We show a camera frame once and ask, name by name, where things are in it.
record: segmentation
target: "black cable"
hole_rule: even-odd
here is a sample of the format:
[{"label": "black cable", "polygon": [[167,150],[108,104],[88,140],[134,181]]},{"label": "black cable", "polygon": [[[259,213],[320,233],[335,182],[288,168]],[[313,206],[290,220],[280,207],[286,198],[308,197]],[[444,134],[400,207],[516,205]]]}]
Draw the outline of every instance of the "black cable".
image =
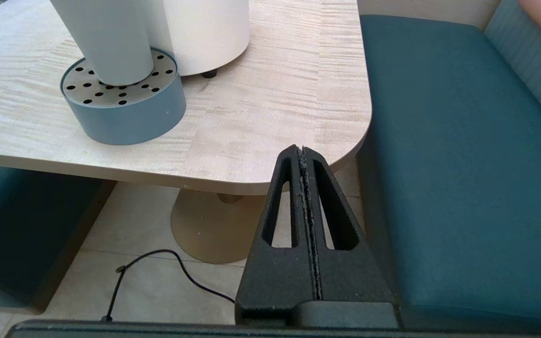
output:
[{"label": "black cable", "polygon": [[116,302],[116,294],[118,294],[118,289],[120,288],[120,283],[122,282],[122,278],[124,277],[124,273],[133,266],[133,264],[137,263],[141,259],[144,259],[145,257],[148,257],[149,255],[157,254],[157,253],[171,253],[173,254],[177,260],[178,263],[181,265],[181,269],[183,270],[183,273],[191,283],[193,283],[195,286],[199,287],[200,289],[204,291],[208,291],[209,293],[212,293],[213,295],[217,295],[219,297],[223,297],[224,299],[232,302],[235,304],[235,300],[231,297],[228,297],[227,295],[223,295],[222,293],[219,293],[218,291],[214,291],[212,289],[209,289],[200,283],[196,282],[193,278],[191,278],[191,275],[189,272],[187,272],[187,269],[185,269],[185,265],[183,265],[183,261],[181,260],[181,257],[178,256],[178,254],[170,249],[160,249],[160,250],[154,250],[152,252],[148,252],[146,254],[142,254],[139,257],[133,259],[131,263],[128,263],[127,265],[122,265],[116,269],[117,273],[120,273],[120,276],[118,276],[118,282],[116,282],[116,287],[114,288],[114,293],[112,294],[112,299],[110,300],[110,306],[108,307],[108,313],[101,318],[102,321],[111,322],[112,321],[112,309],[114,308],[114,302]]}]

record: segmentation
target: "wall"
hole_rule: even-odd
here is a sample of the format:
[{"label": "wall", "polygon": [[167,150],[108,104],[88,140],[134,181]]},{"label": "wall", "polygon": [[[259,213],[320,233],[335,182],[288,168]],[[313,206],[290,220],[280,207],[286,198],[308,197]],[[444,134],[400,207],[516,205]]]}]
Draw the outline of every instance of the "wall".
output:
[{"label": "wall", "polygon": [[380,14],[467,23],[485,28],[500,0],[358,0],[361,15]]}]

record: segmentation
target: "bench backrest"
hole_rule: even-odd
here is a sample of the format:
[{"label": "bench backrest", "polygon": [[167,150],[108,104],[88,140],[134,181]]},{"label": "bench backrest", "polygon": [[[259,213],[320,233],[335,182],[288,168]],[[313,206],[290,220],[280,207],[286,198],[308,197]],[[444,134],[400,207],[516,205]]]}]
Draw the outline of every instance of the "bench backrest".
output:
[{"label": "bench backrest", "polygon": [[517,0],[502,0],[485,34],[541,104],[541,28]]}]

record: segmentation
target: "table base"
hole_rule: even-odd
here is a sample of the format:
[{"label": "table base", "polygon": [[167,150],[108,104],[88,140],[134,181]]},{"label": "table base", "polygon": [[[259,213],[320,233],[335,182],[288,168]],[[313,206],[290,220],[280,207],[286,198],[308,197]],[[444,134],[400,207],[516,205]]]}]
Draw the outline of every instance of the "table base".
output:
[{"label": "table base", "polygon": [[170,216],[172,235],[183,251],[200,261],[240,261],[249,253],[265,200],[181,190]]}]

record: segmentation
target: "light wood table top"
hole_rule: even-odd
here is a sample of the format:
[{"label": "light wood table top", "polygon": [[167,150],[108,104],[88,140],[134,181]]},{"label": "light wood table top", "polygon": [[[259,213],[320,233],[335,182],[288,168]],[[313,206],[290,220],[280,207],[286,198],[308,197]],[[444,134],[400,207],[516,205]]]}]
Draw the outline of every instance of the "light wood table top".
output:
[{"label": "light wood table top", "polygon": [[291,144],[338,169],[371,121],[356,0],[250,0],[251,41],[217,77],[183,78],[187,111],[133,146],[88,138],[60,94],[82,57],[48,0],[0,6],[0,165],[228,194],[266,194]]}]

